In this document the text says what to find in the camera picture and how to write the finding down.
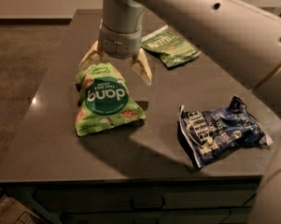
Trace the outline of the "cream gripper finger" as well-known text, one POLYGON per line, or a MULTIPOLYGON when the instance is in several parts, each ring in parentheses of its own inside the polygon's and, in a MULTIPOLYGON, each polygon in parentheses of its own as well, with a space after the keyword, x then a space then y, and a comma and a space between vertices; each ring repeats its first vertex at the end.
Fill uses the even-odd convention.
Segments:
POLYGON ((88 52, 84 55, 82 60, 80 61, 79 68, 85 68, 96 61, 101 61, 104 57, 104 52, 102 46, 100 45, 99 41, 96 40, 88 52))
POLYGON ((131 68, 135 73, 142 78, 142 80, 147 84, 151 85, 152 82, 152 72, 148 65, 148 59, 145 51, 140 48, 137 53, 132 57, 131 68))

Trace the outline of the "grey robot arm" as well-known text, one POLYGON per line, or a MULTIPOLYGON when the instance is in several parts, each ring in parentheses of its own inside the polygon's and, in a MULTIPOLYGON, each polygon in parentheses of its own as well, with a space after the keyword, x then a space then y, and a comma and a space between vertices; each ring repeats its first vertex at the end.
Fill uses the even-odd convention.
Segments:
MULTIPOLYGON (((281 17, 240 0, 104 0, 99 38, 83 59, 129 58, 149 83, 152 74, 140 47, 145 10, 175 28, 281 119, 281 17)), ((248 224, 281 224, 281 139, 248 224)))

